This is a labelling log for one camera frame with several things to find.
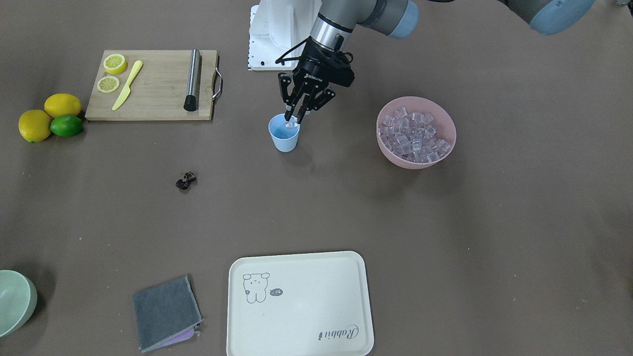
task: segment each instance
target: blue joint cap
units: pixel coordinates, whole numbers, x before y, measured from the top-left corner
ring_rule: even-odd
[[[400,19],[398,26],[389,34],[389,37],[403,39],[409,36],[413,32],[413,29],[415,29],[415,25],[418,24],[419,17],[420,12],[418,11],[418,6],[409,0],[404,15]]]
[[[594,0],[552,0],[534,16],[530,27],[543,35],[570,28],[591,9]]]

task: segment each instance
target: wooden cutting board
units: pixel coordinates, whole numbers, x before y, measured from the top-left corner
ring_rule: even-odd
[[[127,69],[114,75],[121,85],[111,93],[97,90],[97,82],[112,75],[103,68],[103,61],[113,53],[124,55]],[[103,52],[92,94],[86,109],[88,120],[211,120],[213,113],[213,85],[218,63],[217,51],[200,51],[202,69],[198,110],[183,109],[189,80],[191,51],[114,51]],[[143,61],[143,67],[130,86],[131,93],[117,110],[112,110],[118,95],[127,81],[135,61]]]

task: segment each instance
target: pink bowl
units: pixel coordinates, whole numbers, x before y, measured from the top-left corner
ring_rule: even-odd
[[[394,155],[389,149],[385,147],[385,144],[380,139],[380,134],[378,133],[378,127],[381,125],[382,120],[385,115],[392,115],[392,113],[397,109],[404,106],[406,111],[412,113],[414,111],[419,111],[421,113],[431,113],[434,117],[434,124],[437,129],[438,138],[444,139],[446,142],[451,144],[451,149],[446,153],[442,158],[433,162],[433,163],[415,163],[404,160],[396,155]],[[448,155],[453,152],[453,148],[455,147],[455,141],[457,140],[457,131],[455,130],[455,124],[451,117],[448,115],[446,110],[442,109],[441,106],[435,104],[431,100],[419,98],[418,96],[403,96],[402,98],[393,99],[388,104],[386,104],[380,113],[378,114],[378,119],[376,120],[376,140],[378,140],[378,147],[382,151],[382,154],[387,157],[391,163],[397,165],[398,167],[407,168],[407,169],[422,169],[431,167],[437,162],[445,159]]]

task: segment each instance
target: lemon slice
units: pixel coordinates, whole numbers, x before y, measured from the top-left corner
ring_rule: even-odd
[[[103,61],[103,67],[110,74],[123,73],[127,68],[127,62],[122,54],[111,54]]]
[[[117,77],[111,75],[99,79],[97,82],[97,90],[108,94],[118,89],[120,82]]]

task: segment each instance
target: light blue cup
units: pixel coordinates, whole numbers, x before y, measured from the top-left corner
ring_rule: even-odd
[[[294,129],[287,129],[284,114],[275,115],[268,123],[270,137],[272,137],[275,147],[281,152],[294,150],[297,146],[297,140],[299,139],[300,128],[301,125]]]

